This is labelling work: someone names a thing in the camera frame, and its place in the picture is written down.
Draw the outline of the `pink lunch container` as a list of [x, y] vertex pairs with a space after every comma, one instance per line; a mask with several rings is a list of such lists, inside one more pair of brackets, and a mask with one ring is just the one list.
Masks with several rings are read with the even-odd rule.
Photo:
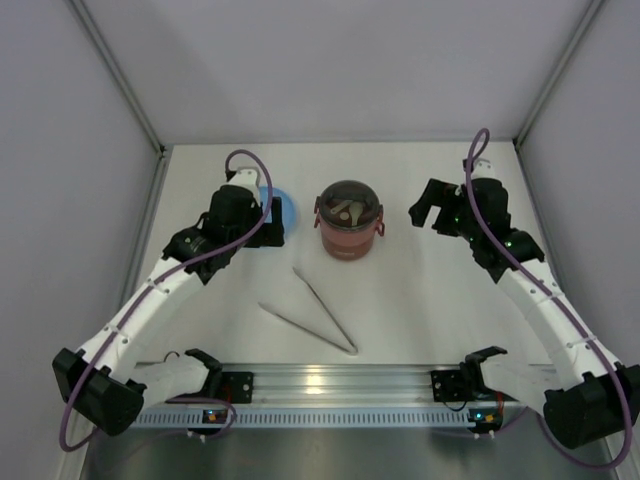
[[374, 221], [363, 228], [339, 229], [320, 219], [316, 221], [315, 226], [320, 228], [322, 244], [325, 249], [330, 245], [351, 247], [369, 244], [373, 246], [375, 235], [383, 236], [385, 234], [385, 224], [381, 221]]

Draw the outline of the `dark red lunch container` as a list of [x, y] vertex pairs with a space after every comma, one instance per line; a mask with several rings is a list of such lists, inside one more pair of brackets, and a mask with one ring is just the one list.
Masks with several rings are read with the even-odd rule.
[[372, 246], [369, 244], [362, 244], [358, 246], [345, 247], [340, 245], [330, 245], [326, 251], [327, 253], [341, 261], [355, 261], [366, 256], [371, 250]]

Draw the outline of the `wooden spoon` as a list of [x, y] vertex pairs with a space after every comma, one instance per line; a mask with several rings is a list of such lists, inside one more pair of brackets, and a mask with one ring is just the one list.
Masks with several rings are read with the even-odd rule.
[[344, 222], [349, 222], [351, 227], [356, 227], [363, 212], [364, 205], [361, 202], [349, 203], [339, 214], [339, 218]]

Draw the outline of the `grey top lid with clasps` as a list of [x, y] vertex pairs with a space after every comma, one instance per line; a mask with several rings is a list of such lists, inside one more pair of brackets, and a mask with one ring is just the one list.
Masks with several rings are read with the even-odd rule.
[[337, 181], [316, 197], [314, 227], [340, 234], [385, 235], [384, 207], [376, 192], [356, 180]]

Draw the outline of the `metal tongs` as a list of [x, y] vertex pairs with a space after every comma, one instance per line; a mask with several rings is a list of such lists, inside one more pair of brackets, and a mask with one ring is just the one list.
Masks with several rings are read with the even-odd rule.
[[286, 312], [270, 301], [259, 301], [258, 307], [273, 318], [318, 342], [349, 356], [358, 355], [359, 347], [354, 337], [309, 281], [308, 276], [299, 267], [293, 267], [292, 272], [306, 290], [302, 305], [296, 307], [294, 312]]

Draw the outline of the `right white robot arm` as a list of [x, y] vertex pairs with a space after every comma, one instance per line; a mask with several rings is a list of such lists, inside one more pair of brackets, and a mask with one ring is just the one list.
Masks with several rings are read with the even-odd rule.
[[533, 237], [512, 226], [508, 193], [496, 179], [469, 186], [428, 181], [410, 207], [424, 225], [438, 208], [433, 229], [469, 243], [474, 261], [513, 302], [543, 345], [555, 371], [508, 359], [486, 347], [460, 363], [458, 389], [468, 399], [501, 392], [540, 414], [555, 439], [575, 449], [634, 425], [639, 415], [639, 368], [625, 366], [579, 319]]

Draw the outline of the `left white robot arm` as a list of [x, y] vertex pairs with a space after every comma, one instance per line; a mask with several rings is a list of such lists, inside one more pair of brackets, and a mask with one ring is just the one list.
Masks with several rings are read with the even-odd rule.
[[242, 248], [284, 244], [282, 201], [273, 187], [229, 181], [196, 223], [176, 232], [139, 290], [79, 348], [61, 349], [52, 368], [63, 416], [79, 413], [116, 436], [146, 408], [181, 395], [213, 397], [220, 363], [198, 348], [142, 367], [142, 354], [177, 309], [207, 286]]

